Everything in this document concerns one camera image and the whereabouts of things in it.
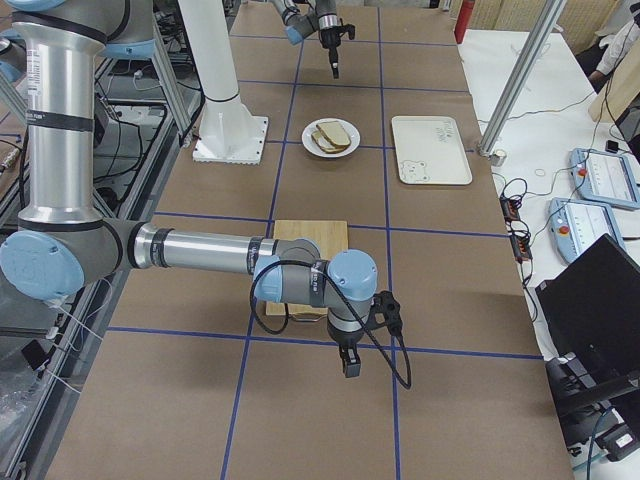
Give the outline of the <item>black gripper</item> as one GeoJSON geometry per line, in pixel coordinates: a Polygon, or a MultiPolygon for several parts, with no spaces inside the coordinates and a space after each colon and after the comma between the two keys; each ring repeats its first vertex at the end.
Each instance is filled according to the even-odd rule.
{"type": "Polygon", "coordinates": [[[341,33],[339,27],[330,27],[319,31],[319,38],[324,49],[328,50],[329,63],[334,79],[340,77],[339,55],[337,48],[341,45],[341,33]]]}
{"type": "Polygon", "coordinates": [[[346,378],[356,378],[361,372],[361,360],[357,352],[357,344],[362,339],[362,330],[344,332],[342,330],[332,330],[331,338],[339,348],[339,355],[342,362],[343,374],[346,378]]]}

